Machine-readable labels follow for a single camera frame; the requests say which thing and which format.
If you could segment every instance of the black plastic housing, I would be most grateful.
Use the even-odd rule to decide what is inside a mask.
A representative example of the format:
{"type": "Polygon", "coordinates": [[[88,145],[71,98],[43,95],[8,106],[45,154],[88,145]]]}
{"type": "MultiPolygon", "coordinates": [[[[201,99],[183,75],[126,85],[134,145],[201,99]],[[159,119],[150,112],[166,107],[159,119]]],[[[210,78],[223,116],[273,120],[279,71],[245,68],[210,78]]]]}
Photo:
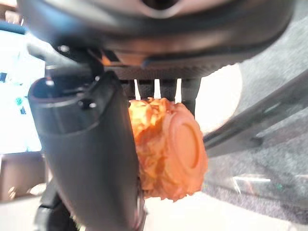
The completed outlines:
{"type": "Polygon", "coordinates": [[[41,205],[34,219],[35,231],[78,231],[53,181],[47,185],[40,201],[41,205]]]}
{"type": "Polygon", "coordinates": [[[114,73],[63,96],[40,79],[28,97],[55,185],[77,221],[89,231],[131,230],[138,159],[128,102],[114,73]]]}
{"type": "Polygon", "coordinates": [[[285,31],[295,0],[232,0],[165,19],[115,12],[90,0],[18,0],[38,38],[102,48],[120,79],[200,78],[262,52],[285,31]]]}

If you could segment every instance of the orange 3d printed object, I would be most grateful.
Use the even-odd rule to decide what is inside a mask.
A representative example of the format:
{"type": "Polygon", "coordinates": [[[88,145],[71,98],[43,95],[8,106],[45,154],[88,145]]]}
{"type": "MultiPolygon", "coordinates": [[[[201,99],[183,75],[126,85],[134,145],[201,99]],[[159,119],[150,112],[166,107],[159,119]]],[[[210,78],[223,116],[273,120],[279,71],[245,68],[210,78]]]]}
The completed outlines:
{"type": "Polygon", "coordinates": [[[132,100],[129,115],[145,196],[176,201],[201,190],[207,156],[191,112],[181,103],[149,98],[132,100]]]}

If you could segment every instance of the gray carpet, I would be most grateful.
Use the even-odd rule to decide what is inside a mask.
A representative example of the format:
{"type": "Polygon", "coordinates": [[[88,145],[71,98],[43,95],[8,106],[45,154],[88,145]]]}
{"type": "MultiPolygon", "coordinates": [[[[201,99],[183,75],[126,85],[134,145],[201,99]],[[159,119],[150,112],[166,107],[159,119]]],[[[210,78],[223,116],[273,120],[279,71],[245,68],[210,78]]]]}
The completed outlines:
{"type": "MultiPolygon", "coordinates": [[[[308,1],[299,0],[285,34],[270,48],[240,65],[243,93],[235,114],[257,103],[308,69],[308,1]]],[[[308,110],[262,132],[260,148],[209,162],[204,192],[275,218],[308,224],[308,110]],[[270,179],[236,181],[235,176],[270,179]]]]}

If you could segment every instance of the metal rod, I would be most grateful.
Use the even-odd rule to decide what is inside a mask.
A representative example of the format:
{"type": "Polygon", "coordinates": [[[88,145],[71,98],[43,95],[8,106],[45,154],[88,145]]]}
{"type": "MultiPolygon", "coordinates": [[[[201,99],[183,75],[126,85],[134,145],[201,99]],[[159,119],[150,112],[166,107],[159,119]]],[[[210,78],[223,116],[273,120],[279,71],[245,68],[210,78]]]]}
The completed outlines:
{"type": "Polygon", "coordinates": [[[262,144],[255,136],[308,106],[308,70],[204,137],[209,157],[262,144]]]}

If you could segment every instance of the screw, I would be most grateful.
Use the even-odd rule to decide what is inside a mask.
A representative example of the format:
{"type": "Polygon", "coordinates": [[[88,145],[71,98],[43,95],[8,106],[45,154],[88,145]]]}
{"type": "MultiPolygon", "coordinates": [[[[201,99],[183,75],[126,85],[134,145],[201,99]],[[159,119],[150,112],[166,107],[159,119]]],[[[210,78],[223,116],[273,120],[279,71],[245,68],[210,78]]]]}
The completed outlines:
{"type": "Polygon", "coordinates": [[[46,83],[47,86],[53,86],[54,85],[54,82],[52,80],[46,80],[45,83],[46,83]]]}
{"type": "Polygon", "coordinates": [[[69,51],[69,47],[65,46],[65,45],[62,45],[62,46],[58,47],[58,50],[66,53],[66,52],[69,51]]]}
{"type": "Polygon", "coordinates": [[[78,105],[81,107],[82,110],[96,107],[96,103],[94,103],[91,99],[80,100],[78,101],[78,105]]]}
{"type": "Polygon", "coordinates": [[[9,194],[9,198],[10,200],[14,200],[15,196],[16,196],[16,188],[13,186],[9,189],[8,191],[9,194]]]}

